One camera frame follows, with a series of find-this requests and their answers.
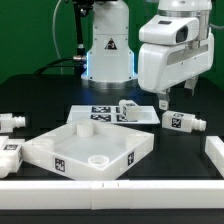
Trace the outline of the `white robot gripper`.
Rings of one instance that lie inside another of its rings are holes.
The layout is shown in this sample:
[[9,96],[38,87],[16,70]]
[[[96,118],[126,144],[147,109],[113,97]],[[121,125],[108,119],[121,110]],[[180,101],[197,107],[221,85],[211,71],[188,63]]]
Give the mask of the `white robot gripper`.
[[138,59],[138,83],[143,90],[158,93],[159,108],[168,110],[170,102],[168,88],[186,80],[184,93],[187,97],[193,96],[199,78],[197,75],[211,68],[213,55],[212,33],[206,40],[200,42],[200,47],[197,49],[190,49],[186,44],[176,46],[143,44]]

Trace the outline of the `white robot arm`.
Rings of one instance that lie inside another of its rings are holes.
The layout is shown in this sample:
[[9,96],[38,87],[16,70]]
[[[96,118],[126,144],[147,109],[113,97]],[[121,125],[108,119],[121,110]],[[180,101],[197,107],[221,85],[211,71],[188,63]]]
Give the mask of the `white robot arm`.
[[182,83],[193,90],[198,76],[212,66],[211,9],[211,0],[159,0],[157,14],[139,30],[142,46],[134,55],[128,45],[127,5],[96,2],[83,82],[102,89],[137,83],[155,93],[166,110],[171,87]]

